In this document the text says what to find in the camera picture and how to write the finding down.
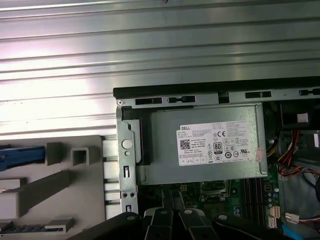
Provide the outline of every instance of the metal bracket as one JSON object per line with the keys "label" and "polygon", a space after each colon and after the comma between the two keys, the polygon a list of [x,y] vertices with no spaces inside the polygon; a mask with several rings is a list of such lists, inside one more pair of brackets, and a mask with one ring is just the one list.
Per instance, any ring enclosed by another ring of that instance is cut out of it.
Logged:
{"label": "metal bracket", "polygon": [[121,212],[138,213],[135,133],[129,123],[122,121],[121,107],[116,109],[116,124]]}

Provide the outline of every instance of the white connector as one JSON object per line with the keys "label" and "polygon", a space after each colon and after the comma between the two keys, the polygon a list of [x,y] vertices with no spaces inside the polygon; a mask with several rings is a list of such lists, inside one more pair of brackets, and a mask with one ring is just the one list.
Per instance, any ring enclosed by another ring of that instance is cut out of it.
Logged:
{"label": "white connector", "polygon": [[287,220],[289,223],[292,224],[298,224],[299,223],[299,215],[291,214],[291,213],[285,213],[285,220]]}
{"label": "white connector", "polygon": [[268,216],[268,227],[270,229],[276,229],[277,228],[277,219],[273,216]]}
{"label": "white connector", "polygon": [[270,215],[276,219],[279,219],[281,217],[280,214],[280,207],[279,206],[273,206],[270,208]]}

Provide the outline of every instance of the wire bundle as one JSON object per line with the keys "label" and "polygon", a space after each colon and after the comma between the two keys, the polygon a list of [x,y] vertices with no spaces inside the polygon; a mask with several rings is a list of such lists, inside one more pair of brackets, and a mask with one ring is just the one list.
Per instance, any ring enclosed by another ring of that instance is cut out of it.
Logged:
{"label": "wire bundle", "polygon": [[291,171],[286,171],[286,169],[291,168],[292,166],[292,157],[295,154],[296,146],[298,143],[300,132],[299,130],[292,130],[292,138],[291,138],[291,144],[289,145],[288,149],[282,154],[278,160],[276,161],[278,165],[278,172],[280,175],[285,177],[295,176],[297,174],[300,174],[300,168],[302,167],[295,167]]}

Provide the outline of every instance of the screw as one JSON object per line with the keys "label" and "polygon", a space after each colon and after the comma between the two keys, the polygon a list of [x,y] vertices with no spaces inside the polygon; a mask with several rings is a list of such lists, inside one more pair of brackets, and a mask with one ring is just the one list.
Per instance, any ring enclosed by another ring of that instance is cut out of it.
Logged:
{"label": "screw", "polygon": [[187,215],[192,214],[192,210],[186,209],[186,210],[184,210],[184,213],[187,214]]}
{"label": "screw", "polygon": [[135,220],[136,217],[135,217],[135,216],[128,216],[126,219],[127,219],[127,220]]}
{"label": "screw", "polygon": [[218,218],[220,220],[224,220],[224,221],[228,219],[228,217],[226,215],[219,215]]}

